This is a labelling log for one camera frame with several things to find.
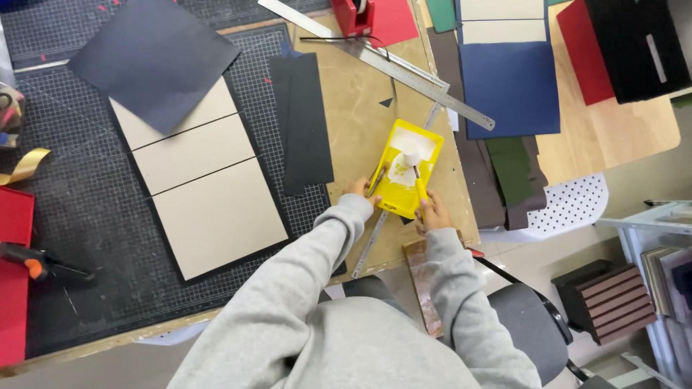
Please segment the brown slatted panel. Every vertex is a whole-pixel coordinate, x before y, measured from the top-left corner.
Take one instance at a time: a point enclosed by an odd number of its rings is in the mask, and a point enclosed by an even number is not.
[[[613,309],[612,311],[606,312],[603,315],[600,315],[596,318],[593,318],[594,327],[604,325],[609,321],[613,321],[617,318],[625,316],[625,315],[629,314],[630,312],[632,312],[636,309],[639,309],[639,308],[641,308],[647,304],[651,304],[651,299],[649,298],[648,295],[644,295],[644,296],[630,302],[627,305],[623,305],[620,308]]]
[[[636,275],[640,275],[639,274],[639,268],[634,266],[630,270],[624,271],[623,273],[620,273],[613,278],[609,278],[603,282],[600,282],[600,283],[594,285],[593,287],[589,287],[587,289],[582,290],[581,295],[584,298],[589,298],[596,293],[599,293],[601,291],[604,291],[610,287],[613,287],[613,286],[619,284],[620,282],[627,281],[630,278],[635,277]]]
[[[628,325],[625,328],[618,329],[615,332],[611,332],[610,334],[608,334],[602,338],[599,338],[599,345],[605,345],[606,343],[612,342],[612,341],[619,339],[625,335],[629,335],[629,334],[637,331],[638,329],[642,329],[642,328],[646,327],[647,325],[655,322],[656,319],[657,319],[656,314],[651,314],[649,316],[645,316],[645,317],[637,320],[636,322]]]
[[[612,321],[610,323],[607,323],[605,325],[602,325],[600,327],[596,327],[596,335],[598,336],[604,336],[609,334],[610,332],[617,331],[618,329],[622,327],[627,327],[629,324],[639,320],[640,318],[643,318],[644,316],[648,316],[650,314],[654,313],[653,310],[653,305],[644,305],[643,307],[639,308],[638,310],[629,313],[626,316],[622,316],[621,318]]]
[[[597,305],[596,307],[590,308],[589,309],[589,315],[592,318],[595,318],[598,315],[602,315],[612,309],[615,309],[619,307],[620,305],[625,305],[626,303],[638,299],[640,296],[646,294],[646,288],[644,285],[629,291],[627,293],[623,293],[620,296],[617,296],[613,299],[610,299],[608,301],[605,301],[604,303]]]
[[[591,298],[588,298],[585,301],[586,306],[591,308],[595,305],[601,304],[606,300],[614,298],[619,294],[625,293],[632,288],[638,287],[639,285],[644,285],[644,281],[642,280],[641,276],[638,275],[637,277],[622,282],[621,284],[617,284],[610,289],[606,289],[601,293],[594,294]]]

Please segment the black triangle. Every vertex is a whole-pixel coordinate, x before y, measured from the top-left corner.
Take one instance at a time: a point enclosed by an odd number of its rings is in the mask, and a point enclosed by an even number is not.
[[[392,100],[394,98],[388,98],[387,100],[382,100],[380,101],[380,104],[384,105],[385,107],[389,108],[390,105],[392,105]]]

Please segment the hand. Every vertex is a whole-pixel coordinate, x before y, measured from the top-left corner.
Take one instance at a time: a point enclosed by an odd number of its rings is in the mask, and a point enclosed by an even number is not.
[[[420,236],[426,236],[428,231],[452,227],[452,219],[440,196],[428,189],[428,200],[421,200],[421,207],[415,210],[416,231]]]
[[[346,195],[347,193],[355,193],[356,195],[365,197],[368,188],[370,188],[370,181],[368,181],[365,177],[361,177],[358,179],[358,181],[356,181],[356,183],[344,189],[343,194]],[[373,196],[369,199],[366,197],[365,199],[368,200],[374,207],[382,200],[382,196]]]

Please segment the cutting mat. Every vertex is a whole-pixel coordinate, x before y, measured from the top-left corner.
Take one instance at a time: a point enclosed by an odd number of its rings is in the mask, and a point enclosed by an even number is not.
[[[285,24],[226,36],[242,49],[227,76],[281,193],[283,151],[267,57],[279,55]],[[27,357],[62,350],[146,325],[224,305],[270,255],[184,287],[167,256],[100,94],[65,66],[17,74],[27,96],[27,123],[18,152],[0,154],[8,166],[34,147],[53,152],[36,175],[15,185],[36,195],[36,247],[95,269],[98,285],[30,288]],[[329,205],[324,186],[305,198],[281,196],[297,235],[312,229]]]
[[[171,0],[215,30],[245,26],[276,15],[252,0]],[[70,58],[127,0],[25,0],[2,10],[15,69]],[[329,0],[284,0],[301,12],[331,7]]]

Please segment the red tape dispenser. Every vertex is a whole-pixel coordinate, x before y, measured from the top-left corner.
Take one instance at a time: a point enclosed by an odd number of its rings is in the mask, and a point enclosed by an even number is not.
[[[336,21],[345,37],[360,37],[372,32],[374,0],[331,0]]]

